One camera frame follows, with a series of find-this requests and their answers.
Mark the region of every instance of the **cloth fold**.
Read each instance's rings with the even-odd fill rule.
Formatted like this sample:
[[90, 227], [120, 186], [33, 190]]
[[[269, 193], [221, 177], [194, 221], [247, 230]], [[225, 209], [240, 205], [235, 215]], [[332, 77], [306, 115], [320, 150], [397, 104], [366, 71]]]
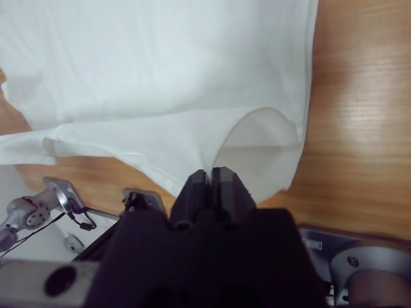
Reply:
[[227, 166], [256, 201], [302, 153], [317, 0], [1, 1], [0, 164], [113, 156], [178, 195]]

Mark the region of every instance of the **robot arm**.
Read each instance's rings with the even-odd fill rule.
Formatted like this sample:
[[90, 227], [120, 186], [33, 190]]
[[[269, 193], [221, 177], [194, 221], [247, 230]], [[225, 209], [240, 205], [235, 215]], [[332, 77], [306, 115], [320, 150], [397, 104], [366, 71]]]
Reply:
[[225, 167], [193, 173], [169, 217], [156, 195], [123, 194], [121, 219], [73, 262], [0, 260], [0, 306], [326, 308], [333, 284], [332, 307], [411, 307], [408, 241], [297, 229]]
[[[7, 205], [7, 218], [0, 225], [0, 252], [9, 250], [18, 241], [19, 231], [35, 230], [44, 225], [54, 209], [66, 212], [71, 219], [74, 214], [84, 213], [87, 209], [70, 182], [57, 178], [43, 180], [47, 186], [45, 191], [14, 199]], [[86, 230], [95, 227], [94, 222], [91, 223], [83, 223], [87, 225]]]

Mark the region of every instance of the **metal bolt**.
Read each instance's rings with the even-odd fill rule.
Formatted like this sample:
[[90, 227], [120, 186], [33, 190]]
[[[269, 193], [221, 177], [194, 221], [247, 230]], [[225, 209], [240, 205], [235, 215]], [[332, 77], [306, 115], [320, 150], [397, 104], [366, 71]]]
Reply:
[[353, 257], [351, 255], [348, 256], [347, 258], [348, 264], [351, 265], [354, 268], [357, 268], [360, 266], [360, 262], [358, 261], [358, 259], [356, 257]]

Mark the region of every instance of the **wood grain surface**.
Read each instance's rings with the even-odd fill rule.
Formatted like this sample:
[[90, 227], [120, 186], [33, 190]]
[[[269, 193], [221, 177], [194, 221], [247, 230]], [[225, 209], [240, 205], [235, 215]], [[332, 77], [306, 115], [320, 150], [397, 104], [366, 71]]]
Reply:
[[[320, 0], [304, 153], [289, 191], [260, 207], [286, 207], [299, 223], [411, 239], [411, 1]], [[2, 133], [28, 129], [4, 100]], [[43, 176], [72, 181], [88, 206], [122, 210], [121, 190], [160, 192], [114, 158], [20, 165], [37, 191]]]

